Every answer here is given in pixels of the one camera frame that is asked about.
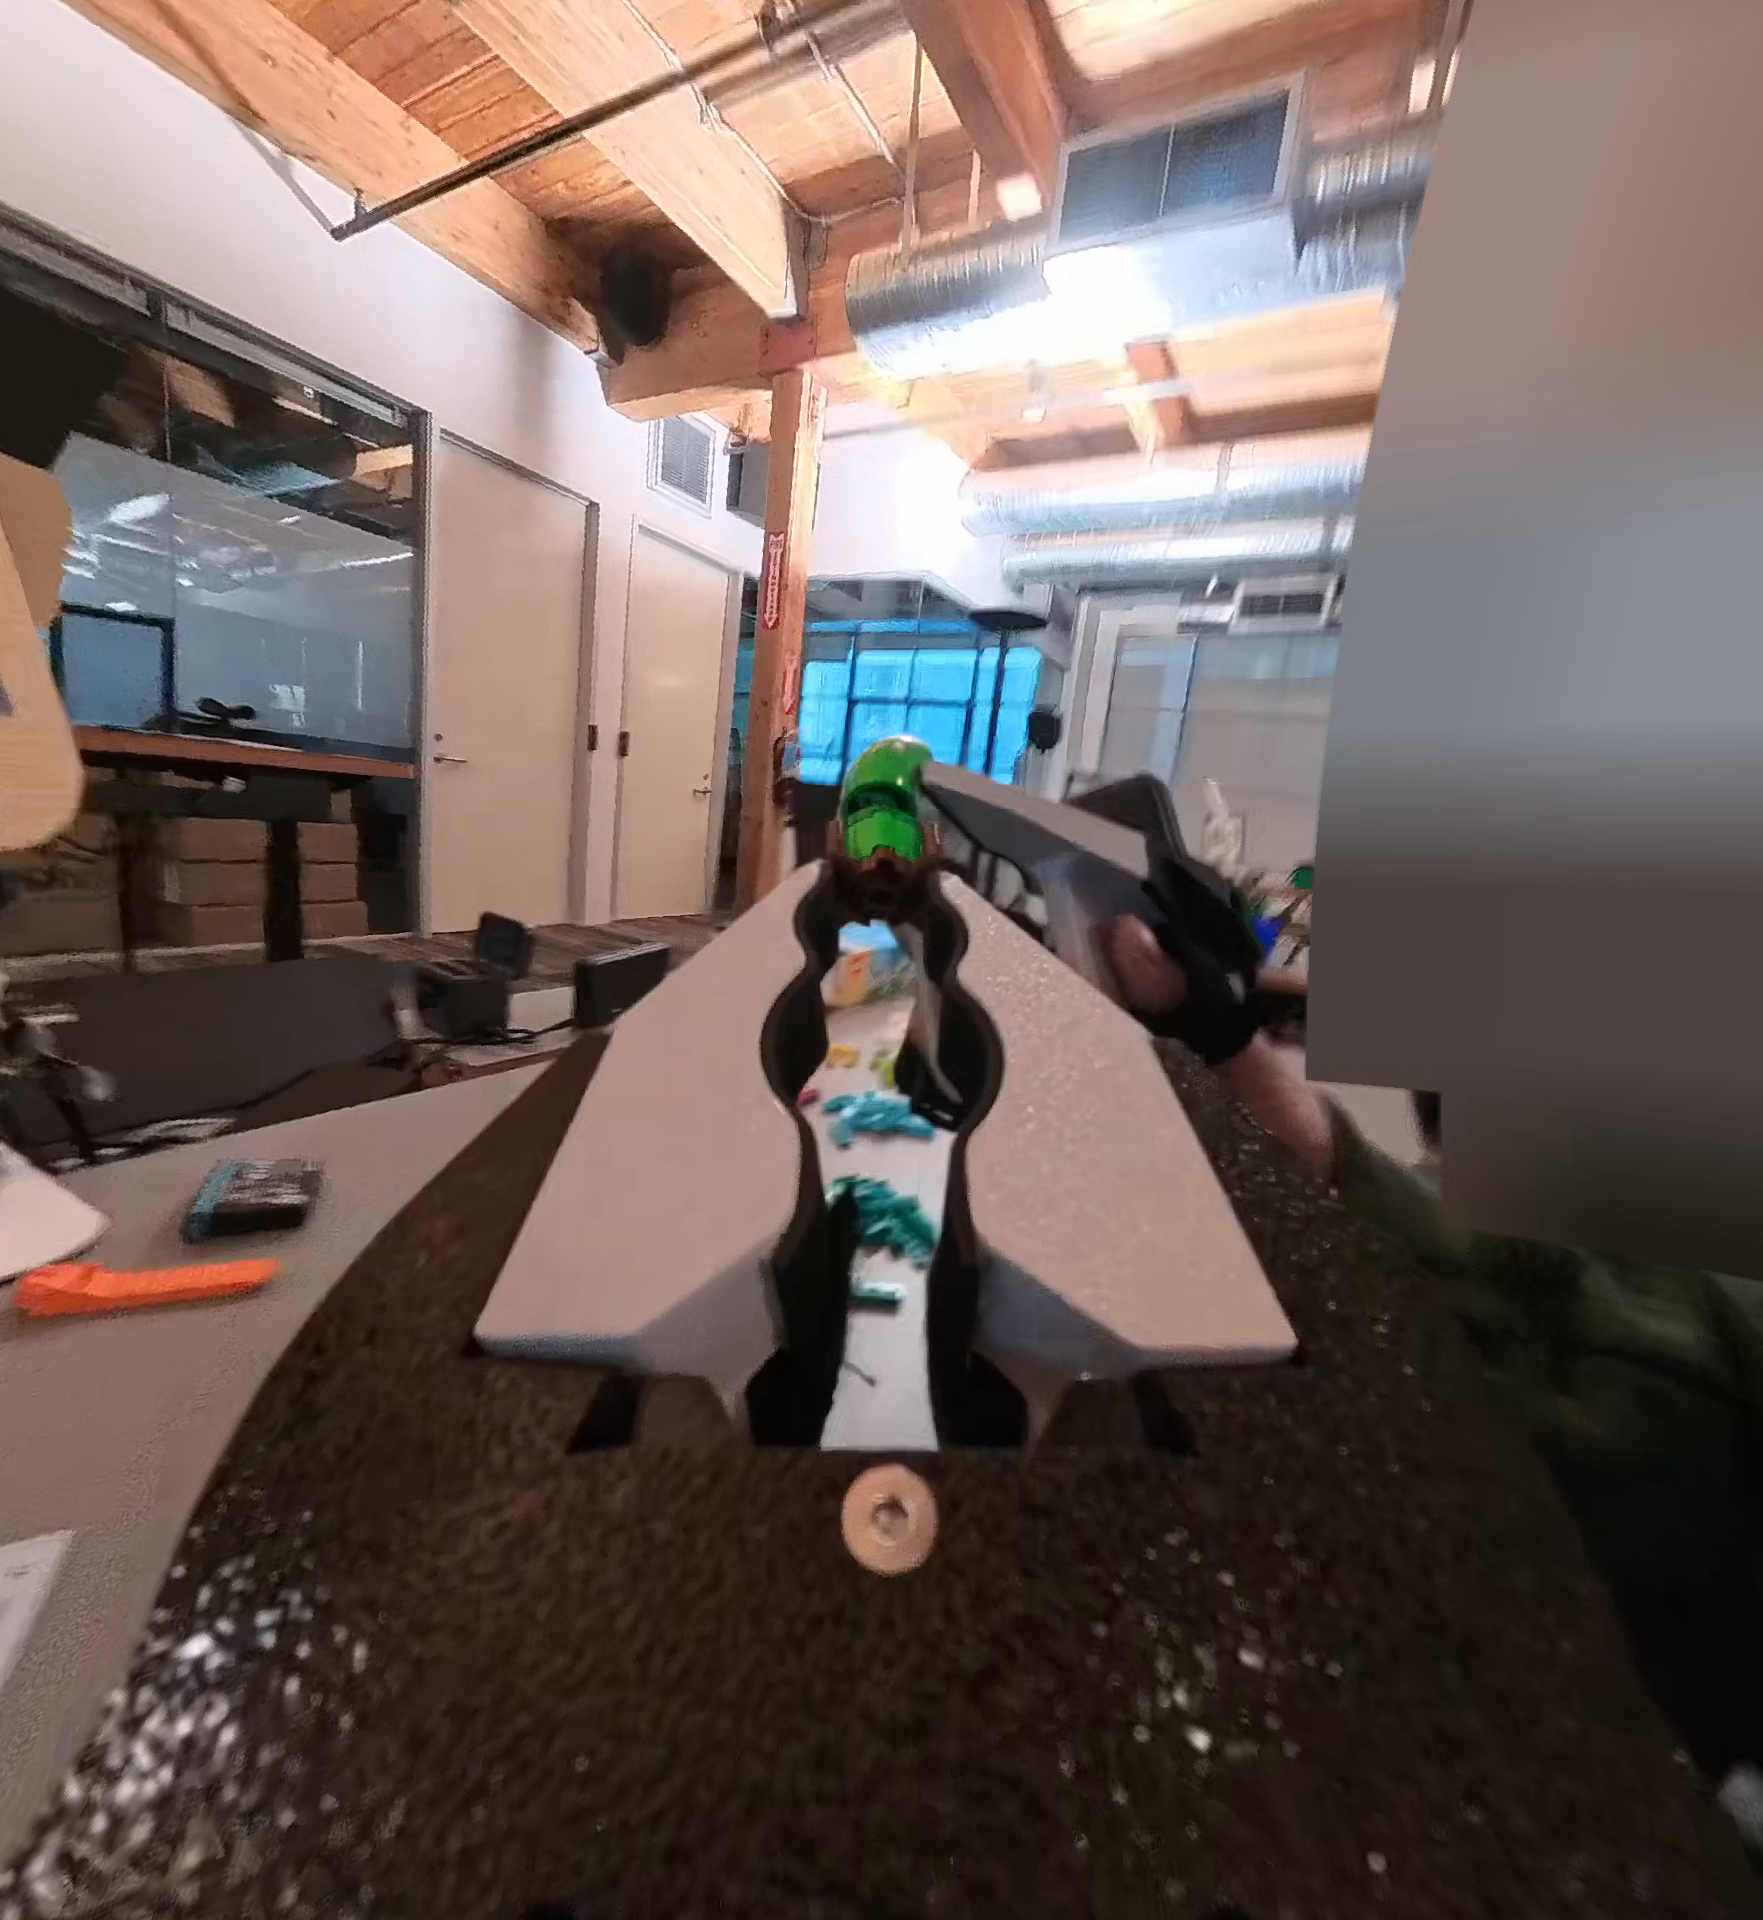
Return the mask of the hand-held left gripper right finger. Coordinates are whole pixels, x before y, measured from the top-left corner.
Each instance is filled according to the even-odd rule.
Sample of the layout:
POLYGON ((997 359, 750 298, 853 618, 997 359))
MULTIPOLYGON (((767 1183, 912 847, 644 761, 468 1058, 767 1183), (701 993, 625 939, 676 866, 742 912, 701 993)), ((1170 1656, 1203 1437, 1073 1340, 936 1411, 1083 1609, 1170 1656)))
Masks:
POLYGON ((930 973, 964 1096, 930 1268, 942 1447, 1020 1447, 1077 1385, 1297 1356, 1150 1035, 964 882, 942 876, 930 973))

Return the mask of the wooden support post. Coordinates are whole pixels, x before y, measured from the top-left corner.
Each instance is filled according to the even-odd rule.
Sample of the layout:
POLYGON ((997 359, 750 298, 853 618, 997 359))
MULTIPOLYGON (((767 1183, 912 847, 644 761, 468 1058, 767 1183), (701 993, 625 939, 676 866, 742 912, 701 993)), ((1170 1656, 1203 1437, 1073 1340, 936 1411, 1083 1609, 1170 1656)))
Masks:
POLYGON ((781 815, 770 798, 770 746, 782 729, 797 732, 798 722, 822 408, 824 396, 814 367, 795 367, 772 377, 765 533, 785 530, 789 555, 779 629, 758 631, 754 625, 733 863, 737 912, 770 893, 785 872, 786 815, 781 815))

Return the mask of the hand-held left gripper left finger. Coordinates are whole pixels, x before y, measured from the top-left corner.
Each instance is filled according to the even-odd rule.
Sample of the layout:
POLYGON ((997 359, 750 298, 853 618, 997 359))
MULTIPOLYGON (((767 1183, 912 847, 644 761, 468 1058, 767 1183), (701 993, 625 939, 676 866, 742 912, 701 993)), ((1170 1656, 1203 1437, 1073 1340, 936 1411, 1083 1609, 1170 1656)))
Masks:
POLYGON ((595 1047, 474 1344, 703 1380, 758 1444, 820 1444, 844 1359, 844 1215, 801 1096, 843 913, 809 862, 595 1047))

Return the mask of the large windows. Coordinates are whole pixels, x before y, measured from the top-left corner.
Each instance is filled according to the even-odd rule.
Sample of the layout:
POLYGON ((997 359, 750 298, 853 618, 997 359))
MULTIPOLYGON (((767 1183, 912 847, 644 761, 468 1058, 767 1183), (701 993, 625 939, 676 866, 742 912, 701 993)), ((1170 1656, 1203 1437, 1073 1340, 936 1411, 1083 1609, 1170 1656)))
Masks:
POLYGON ((1041 647, 957 619, 822 621, 804 636, 798 780, 839 785, 853 758, 909 735, 944 765, 1012 782, 1048 667, 1041 647))

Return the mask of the silver air duct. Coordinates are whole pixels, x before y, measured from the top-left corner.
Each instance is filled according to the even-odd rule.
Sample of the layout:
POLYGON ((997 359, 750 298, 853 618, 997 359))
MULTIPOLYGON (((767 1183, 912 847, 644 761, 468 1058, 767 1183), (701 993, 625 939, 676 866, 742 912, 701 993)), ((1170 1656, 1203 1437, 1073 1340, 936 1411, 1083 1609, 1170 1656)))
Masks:
POLYGON ((855 349, 901 381, 1034 359, 1048 233, 1027 219, 855 255, 843 289, 855 349))

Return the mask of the wall air vent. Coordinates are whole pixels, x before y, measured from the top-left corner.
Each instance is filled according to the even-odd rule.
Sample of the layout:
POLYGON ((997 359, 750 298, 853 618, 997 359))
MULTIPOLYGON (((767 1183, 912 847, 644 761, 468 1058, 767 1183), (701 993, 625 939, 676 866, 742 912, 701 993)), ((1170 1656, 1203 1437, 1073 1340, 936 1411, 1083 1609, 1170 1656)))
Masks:
POLYGON ((657 493, 679 508, 710 517, 723 481, 725 432, 713 419, 682 415, 650 422, 650 475, 657 493))

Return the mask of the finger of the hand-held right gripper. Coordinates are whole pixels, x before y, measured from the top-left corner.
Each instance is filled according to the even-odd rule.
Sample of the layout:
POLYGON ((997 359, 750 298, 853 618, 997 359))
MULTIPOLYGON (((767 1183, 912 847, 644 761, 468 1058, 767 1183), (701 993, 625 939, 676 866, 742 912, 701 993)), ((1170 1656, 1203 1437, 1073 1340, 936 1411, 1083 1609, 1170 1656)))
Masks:
POLYGON ((1164 874, 1182 863, 1183 837, 1170 788, 1134 775, 1066 800, 1073 851, 1116 874, 1164 874))
POLYGON ((1044 942, 1091 986, 1121 994, 1104 944, 1106 928, 1123 915, 1146 922, 1147 874, 1116 874, 1073 851, 1066 800, 988 780, 957 767, 930 762, 924 800, 973 849, 1010 866, 1044 909, 1044 942))

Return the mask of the black wall speaker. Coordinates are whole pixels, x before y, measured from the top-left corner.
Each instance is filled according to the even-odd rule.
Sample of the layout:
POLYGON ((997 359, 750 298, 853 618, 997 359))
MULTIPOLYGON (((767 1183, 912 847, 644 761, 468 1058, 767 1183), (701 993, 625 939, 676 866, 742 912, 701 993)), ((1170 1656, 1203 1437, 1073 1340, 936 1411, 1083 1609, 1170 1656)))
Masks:
POLYGON ((673 268, 648 246, 613 246, 598 262, 591 310, 611 364, 663 343, 673 314, 673 268))

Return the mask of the green round lego piece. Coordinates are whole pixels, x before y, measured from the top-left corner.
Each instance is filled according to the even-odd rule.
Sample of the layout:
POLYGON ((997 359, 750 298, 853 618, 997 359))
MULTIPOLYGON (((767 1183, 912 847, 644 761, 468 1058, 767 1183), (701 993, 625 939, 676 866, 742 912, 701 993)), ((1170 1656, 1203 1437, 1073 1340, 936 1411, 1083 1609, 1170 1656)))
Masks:
POLYGON ((876 811, 917 821, 924 771, 932 758, 934 751, 916 735, 895 732, 874 741, 844 769, 839 800, 843 822, 876 811))

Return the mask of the glass office partition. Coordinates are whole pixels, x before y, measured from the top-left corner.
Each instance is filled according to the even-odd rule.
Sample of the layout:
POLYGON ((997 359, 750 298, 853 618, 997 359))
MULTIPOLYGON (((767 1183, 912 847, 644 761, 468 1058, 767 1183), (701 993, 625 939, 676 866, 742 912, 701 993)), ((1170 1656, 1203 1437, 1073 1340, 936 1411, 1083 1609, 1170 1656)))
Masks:
POLYGON ((159 289, 0 242, 0 454, 68 517, 38 629, 68 718, 413 746, 413 409, 159 289))

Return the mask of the stack of cardboard boxes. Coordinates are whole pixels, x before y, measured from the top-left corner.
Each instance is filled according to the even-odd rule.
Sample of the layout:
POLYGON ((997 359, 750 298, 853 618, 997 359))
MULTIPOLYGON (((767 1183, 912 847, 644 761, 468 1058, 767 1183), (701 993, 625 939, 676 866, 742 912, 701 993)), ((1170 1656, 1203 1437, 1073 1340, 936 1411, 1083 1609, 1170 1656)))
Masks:
MULTIPOLYGON (((293 832, 303 934, 308 939, 365 938, 367 905, 352 825, 296 825, 293 832)), ((168 947, 259 946, 267 909, 267 840, 266 822, 157 821, 139 909, 145 938, 168 947)))

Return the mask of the dark small box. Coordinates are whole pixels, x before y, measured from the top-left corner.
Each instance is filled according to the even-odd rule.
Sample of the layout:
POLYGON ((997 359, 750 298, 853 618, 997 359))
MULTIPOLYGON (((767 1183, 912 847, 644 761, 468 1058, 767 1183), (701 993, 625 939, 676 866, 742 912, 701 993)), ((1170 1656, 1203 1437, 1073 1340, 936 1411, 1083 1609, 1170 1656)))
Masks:
POLYGON ((181 1218, 184 1245, 291 1232, 303 1229, 321 1200, 325 1171, 301 1157, 223 1159, 195 1187, 181 1218))

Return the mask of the wooden desk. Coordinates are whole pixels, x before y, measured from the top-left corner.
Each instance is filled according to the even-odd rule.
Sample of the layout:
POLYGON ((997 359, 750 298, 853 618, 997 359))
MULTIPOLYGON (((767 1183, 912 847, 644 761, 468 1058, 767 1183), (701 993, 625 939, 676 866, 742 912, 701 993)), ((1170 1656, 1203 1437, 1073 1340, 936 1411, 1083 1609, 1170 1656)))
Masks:
POLYGON ((89 808, 117 825, 118 964, 137 973, 139 878, 159 821, 244 821, 263 830, 262 942, 267 962, 303 958, 298 828, 327 825, 333 797, 417 778, 413 762, 277 746, 232 736, 74 726, 83 765, 101 775, 89 808))

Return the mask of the brown lego piece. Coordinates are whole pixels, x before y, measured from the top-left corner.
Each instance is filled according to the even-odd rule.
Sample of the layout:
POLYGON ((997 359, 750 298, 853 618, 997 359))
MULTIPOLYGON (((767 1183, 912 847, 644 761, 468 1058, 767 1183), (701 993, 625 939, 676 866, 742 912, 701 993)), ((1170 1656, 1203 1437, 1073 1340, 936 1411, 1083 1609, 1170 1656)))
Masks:
POLYGON ((835 912, 843 924, 920 926, 945 872, 940 851, 905 857, 893 849, 850 856, 826 856, 826 878, 835 912))

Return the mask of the colourful lego box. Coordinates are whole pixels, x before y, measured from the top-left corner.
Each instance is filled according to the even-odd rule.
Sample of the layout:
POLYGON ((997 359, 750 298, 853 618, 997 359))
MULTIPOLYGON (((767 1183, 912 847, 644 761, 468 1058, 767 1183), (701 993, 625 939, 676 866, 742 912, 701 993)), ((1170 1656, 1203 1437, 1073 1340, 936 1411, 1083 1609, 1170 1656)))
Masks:
POLYGON ((912 997, 917 968, 888 924, 844 924, 820 998, 833 1010, 912 997))

